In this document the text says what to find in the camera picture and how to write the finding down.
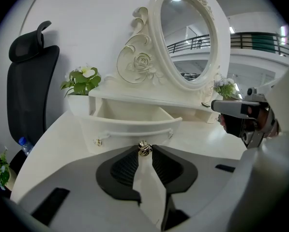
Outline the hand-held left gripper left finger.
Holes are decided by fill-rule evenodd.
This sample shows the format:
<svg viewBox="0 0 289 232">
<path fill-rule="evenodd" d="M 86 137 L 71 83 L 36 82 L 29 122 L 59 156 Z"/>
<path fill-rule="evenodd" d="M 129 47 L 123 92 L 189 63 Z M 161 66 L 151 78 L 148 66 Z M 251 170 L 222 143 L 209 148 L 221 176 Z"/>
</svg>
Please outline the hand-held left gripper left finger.
<svg viewBox="0 0 289 232">
<path fill-rule="evenodd" d="M 138 148 L 72 161 L 28 191 L 18 206 L 33 231 L 160 232 L 133 189 Z"/>
</svg>

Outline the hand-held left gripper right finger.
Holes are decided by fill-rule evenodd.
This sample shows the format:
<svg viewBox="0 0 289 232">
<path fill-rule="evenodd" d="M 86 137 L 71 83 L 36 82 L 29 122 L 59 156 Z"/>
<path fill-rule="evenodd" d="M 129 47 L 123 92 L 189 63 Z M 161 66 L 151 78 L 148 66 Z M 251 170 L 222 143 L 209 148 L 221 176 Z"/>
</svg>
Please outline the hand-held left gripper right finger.
<svg viewBox="0 0 289 232">
<path fill-rule="evenodd" d="M 238 159 L 152 146 L 152 166 L 166 189 L 163 232 L 230 232 L 240 198 Z"/>
</svg>

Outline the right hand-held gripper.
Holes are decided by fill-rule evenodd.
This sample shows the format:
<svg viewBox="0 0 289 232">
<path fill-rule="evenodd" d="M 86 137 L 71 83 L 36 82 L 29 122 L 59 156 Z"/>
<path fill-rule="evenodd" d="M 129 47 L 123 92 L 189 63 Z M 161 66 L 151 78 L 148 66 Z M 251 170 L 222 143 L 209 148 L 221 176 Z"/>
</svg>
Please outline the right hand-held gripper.
<svg viewBox="0 0 289 232">
<path fill-rule="evenodd" d="M 222 115 L 226 132 L 240 138 L 247 149 L 258 147 L 264 138 L 258 129 L 260 108 L 268 109 L 268 103 L 255 87 L 248 89 L 242 101 L 211 102 L 211 109 Z"/>
</svg>

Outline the white ornate dressing table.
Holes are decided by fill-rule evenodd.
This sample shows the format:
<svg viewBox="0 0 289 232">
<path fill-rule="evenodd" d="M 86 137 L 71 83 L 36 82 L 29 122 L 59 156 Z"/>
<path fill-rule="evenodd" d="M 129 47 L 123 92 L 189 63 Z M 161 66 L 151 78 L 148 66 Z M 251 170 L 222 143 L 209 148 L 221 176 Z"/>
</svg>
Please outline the white ornate dressing table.
<svg viewBox="0 0 289 232">
<path fill-rule="evenodd" d="M 185 152 L 239 160 L 245 151 L 241 139 L 227 134 L 218 122 L 206 123 L 200 112 L 160 106 L 172 117 L 183 120 L 167 146 Z M 42 135 L 16 178 L 11 200 L 20 199 L 45 178 L 66 164 L 95 156 L 87 149 L 82 128 L 72 112 L 65 112 Z"/>
</svg>

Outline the white vanity drawer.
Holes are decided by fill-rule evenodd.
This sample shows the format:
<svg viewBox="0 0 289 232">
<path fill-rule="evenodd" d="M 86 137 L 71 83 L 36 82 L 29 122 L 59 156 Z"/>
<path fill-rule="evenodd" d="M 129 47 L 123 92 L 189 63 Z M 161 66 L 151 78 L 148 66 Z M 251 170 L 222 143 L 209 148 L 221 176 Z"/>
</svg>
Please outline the white vanity drawer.
<svg viewBox="0 0 289 232">
<path fill-rule="evenodd" d="M 167 145 L 183 119 L 157 105 L 97 99 L 94 112 L 78 120 L 88 151 L 97 155 L 140 141 Z"/>
</svg>

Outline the person's right hand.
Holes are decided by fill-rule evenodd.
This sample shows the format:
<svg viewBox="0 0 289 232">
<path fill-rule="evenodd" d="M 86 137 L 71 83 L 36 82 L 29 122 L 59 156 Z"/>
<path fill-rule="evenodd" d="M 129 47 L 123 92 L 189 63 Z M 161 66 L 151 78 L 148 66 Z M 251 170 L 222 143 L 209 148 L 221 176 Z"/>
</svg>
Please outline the person's right hand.
<svg viewBox="0 0 289 232">
<path fill-rule="evenodd" d="M 279 134 L 279 123 L 271 107 L 268 109 L 260 108 L 257 121 L 258 129 L 264 134 L 264 138 L 272 138 Z"/>
</svg>

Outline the pale blue flower plant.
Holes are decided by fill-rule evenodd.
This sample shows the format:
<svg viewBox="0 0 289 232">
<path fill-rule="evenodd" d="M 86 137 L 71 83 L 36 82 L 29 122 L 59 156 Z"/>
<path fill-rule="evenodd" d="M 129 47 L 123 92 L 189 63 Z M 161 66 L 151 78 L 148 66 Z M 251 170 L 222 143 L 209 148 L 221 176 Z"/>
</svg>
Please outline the pale blue flower plant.
<svg viewBox="0 0 289 232">
<path fill-rule="evenodd" d="M 241 96 L 236 88 L 237 86 L 233 79 L 226 78 L 221 74 L 217 74 L 214 77 L 213 89 L 221 95 L 224 100 L 240 100 Z"/>
</svg>

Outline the black balcony railing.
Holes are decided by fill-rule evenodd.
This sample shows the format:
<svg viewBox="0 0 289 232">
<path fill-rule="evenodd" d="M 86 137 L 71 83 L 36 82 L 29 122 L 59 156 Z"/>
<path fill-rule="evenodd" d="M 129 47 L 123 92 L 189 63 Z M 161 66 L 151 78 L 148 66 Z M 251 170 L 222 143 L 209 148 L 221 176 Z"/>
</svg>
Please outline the black balcony railing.
<svg viewBox="0 0 289 232">
<path fill-rule="evenodd" d="M 234 33 L 230 35 L 230 47 L 263 51 L 289 57 L 289 37 L 277 33 Z"/>
</svg>

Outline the blue-capped water bottle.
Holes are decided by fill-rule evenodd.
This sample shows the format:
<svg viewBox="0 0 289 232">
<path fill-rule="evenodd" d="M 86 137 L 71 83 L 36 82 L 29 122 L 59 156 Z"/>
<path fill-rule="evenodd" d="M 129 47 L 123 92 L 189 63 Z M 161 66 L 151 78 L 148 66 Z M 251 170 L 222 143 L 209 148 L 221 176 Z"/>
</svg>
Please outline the blue-capped water bottle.
<svg viewBox="0 0 289 232">
<path fill-rule="evenodd" d="M 33 149 L 33 145 L 25 137 L 21 137 L 18 143 L 21 145 L 24 154 L 28 156 Z"/>
</svg>

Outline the small round-pot flower plant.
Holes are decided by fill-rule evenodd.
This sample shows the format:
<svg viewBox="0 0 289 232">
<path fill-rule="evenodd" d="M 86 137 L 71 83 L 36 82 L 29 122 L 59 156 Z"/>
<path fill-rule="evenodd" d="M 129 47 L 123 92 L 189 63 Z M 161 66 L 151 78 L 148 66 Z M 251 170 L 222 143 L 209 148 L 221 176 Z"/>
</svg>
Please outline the small round-pot flower plant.
<svg viewBox="0 0 289 232">
<path fill-rule="evenodd" d="M 0 154 L 0 188 L 2 190 L 12 191 L 17 174 L 10 167 L 10 164 L 7 161 L 6 153 L 8 149 L 5 147 L 5 150 Z"/>
</svg>

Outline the oval white-framed mirror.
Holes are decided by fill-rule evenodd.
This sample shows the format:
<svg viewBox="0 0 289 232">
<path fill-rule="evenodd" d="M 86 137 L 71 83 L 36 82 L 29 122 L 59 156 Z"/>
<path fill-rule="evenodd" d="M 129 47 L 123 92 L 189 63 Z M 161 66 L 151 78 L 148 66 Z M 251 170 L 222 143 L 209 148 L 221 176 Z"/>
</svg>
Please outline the oval white-framed mirror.
<svg viewBox="0 0 289 232">
<path fill-rule="evenodd" d="M 167 81 L 180 89 L 194 91 L 205 86 L 218 67 L 220 37 L 209 0 L 184 0 L 199 11 L 209 29 L 211 51 L 204 72 L 195 81 L 184 80 L 176 69 L 162 32 L 161 11 L 165 0 L 150 0 L 148 7 L 134 11 L 134 33 L 119 53 L 117 74 L 131 85 L 142 85 L 148 79 L 164 84 Z"/>
</svg>

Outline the white flower plant white pot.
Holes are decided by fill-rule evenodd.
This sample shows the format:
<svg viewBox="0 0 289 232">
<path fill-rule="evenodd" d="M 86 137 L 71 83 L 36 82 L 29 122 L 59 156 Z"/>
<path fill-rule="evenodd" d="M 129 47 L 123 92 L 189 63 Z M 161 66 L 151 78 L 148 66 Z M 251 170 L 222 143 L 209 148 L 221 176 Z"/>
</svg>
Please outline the white flower plant white pot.
<svg viewBox="0 0 289 232">
<path fill-rule="evenodd" d="M 70 71 L 61 83 L 60 89 L 66 90 L 71 112 L 75 116 L 89 116 L 95 111 L 95 98 L 89 92 L 98 87 L 102 78 L 96 67 L 80 66 Z"/>
</svg>

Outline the black office chair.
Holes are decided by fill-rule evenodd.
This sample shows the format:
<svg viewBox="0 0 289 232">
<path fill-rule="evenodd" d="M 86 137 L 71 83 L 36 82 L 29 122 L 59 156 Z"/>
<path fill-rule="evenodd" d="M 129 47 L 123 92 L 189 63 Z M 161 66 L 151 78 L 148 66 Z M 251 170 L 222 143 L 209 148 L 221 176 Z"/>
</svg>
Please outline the black office chair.
<svg viewBox="0 0 289 232">
<path fill-rule="evenodd" d="M 37 30 L 15 39 L 9 49 L 12 63 L 7 74 L 7 119 L 16 143 L 25 137 L 35 146 L 46 131 L 47 96 L 60 53 L 56 45 L 44 46 L 42 31 L 50 25 L 50 21 L 42 22 Z M 21 148 L 8 161 L 17 175 L 26 158 Z M 11 191 L 0 188 L 0 195 L 9 198 Z"/>
</svg>

